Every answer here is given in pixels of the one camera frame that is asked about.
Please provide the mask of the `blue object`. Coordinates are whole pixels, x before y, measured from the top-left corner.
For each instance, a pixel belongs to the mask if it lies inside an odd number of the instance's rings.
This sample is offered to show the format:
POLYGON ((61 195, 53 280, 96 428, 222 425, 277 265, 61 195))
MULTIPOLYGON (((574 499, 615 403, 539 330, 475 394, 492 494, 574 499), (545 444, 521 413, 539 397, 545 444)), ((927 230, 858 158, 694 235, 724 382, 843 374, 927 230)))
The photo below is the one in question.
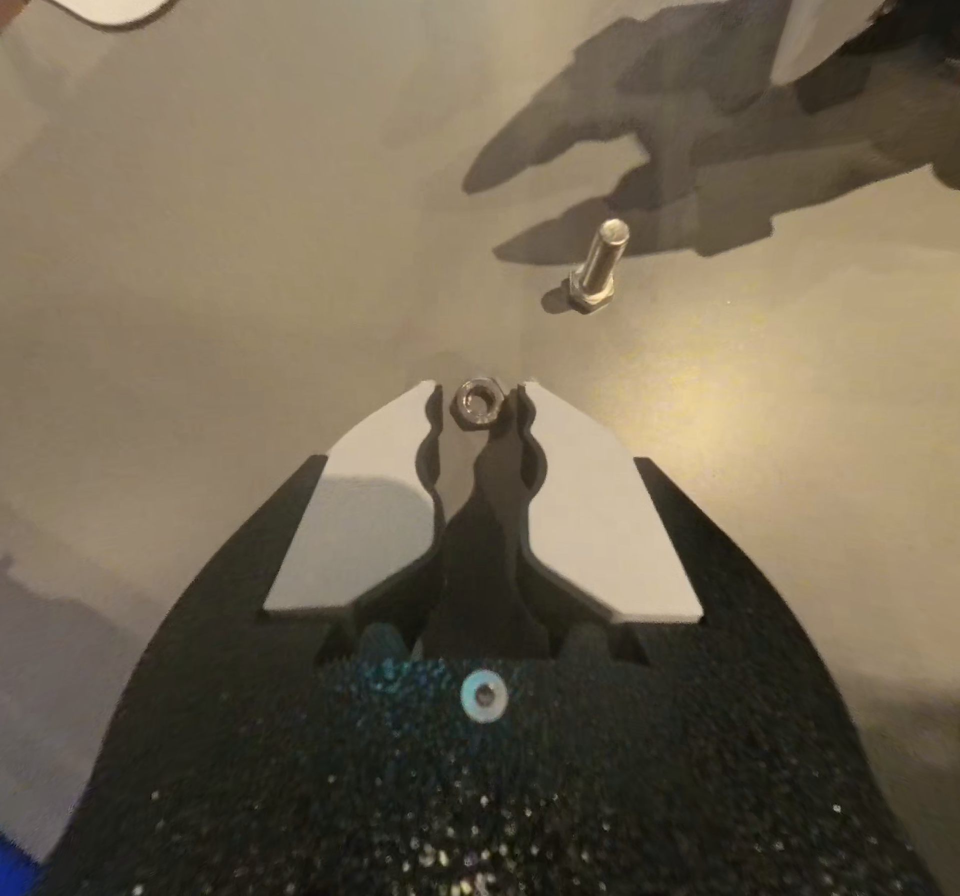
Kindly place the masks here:
POLYGON ((42 878, 43 867, 1 833, 1 895, 30 895, 42 878))

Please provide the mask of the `steel hex nut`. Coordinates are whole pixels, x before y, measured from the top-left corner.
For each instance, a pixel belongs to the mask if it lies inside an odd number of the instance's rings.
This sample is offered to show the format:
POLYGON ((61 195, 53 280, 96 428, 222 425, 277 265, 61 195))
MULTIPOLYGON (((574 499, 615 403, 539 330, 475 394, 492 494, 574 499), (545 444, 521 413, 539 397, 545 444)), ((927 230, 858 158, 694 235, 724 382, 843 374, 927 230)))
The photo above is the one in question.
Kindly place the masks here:
POLYGON ((490 431, 500 422, 505 405, 506 393, 494 378, 475 376, 456 390, 451 414, 466 432, 490 431))

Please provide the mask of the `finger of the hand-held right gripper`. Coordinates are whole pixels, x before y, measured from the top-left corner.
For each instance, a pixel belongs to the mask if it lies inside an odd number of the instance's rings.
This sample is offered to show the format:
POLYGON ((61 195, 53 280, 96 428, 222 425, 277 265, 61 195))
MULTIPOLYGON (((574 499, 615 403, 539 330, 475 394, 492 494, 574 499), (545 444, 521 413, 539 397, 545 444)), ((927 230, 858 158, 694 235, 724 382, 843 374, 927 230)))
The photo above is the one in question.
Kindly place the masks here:
POLYGON ((792 0, 771 66, 771 85, 788 86, 859 36, 887 0, 792 0))

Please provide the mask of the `steel hex bolt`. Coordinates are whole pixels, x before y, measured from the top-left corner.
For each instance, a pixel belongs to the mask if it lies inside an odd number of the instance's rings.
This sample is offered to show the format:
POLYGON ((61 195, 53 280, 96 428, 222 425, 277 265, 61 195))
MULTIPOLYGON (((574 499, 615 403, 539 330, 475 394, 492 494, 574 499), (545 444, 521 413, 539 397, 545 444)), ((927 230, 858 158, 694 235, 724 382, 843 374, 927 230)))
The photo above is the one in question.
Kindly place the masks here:
POLYGON ((568 300, 574 309, 593 313, 610 303, 615 294, 615 272, 629 240, 630 228, 623 220, 611 218, 601 223, 584 262, 568 277, 568 300))

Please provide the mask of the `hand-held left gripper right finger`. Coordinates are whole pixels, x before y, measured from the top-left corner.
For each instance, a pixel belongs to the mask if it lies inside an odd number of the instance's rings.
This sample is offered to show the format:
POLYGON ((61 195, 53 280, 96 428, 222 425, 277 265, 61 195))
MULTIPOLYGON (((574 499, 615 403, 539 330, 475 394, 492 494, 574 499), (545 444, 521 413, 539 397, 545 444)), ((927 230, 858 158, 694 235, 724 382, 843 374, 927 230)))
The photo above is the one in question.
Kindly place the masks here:
POLYGON ((704 608, 632 454, 536 381, 519 396, 536 475, 523 549, 534 572, 613 624, 696 624, 704 608))

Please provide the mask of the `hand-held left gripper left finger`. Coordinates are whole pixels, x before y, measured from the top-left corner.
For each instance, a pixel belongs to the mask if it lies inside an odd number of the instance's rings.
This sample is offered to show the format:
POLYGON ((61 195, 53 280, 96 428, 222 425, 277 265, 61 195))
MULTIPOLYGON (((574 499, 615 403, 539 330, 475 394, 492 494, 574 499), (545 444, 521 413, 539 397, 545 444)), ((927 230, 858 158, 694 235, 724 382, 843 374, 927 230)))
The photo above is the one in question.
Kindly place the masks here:
POLYGON ((332 446, 263 609, 344 612, 423 563, 444 524, 443 391, 424 380, 332 446))

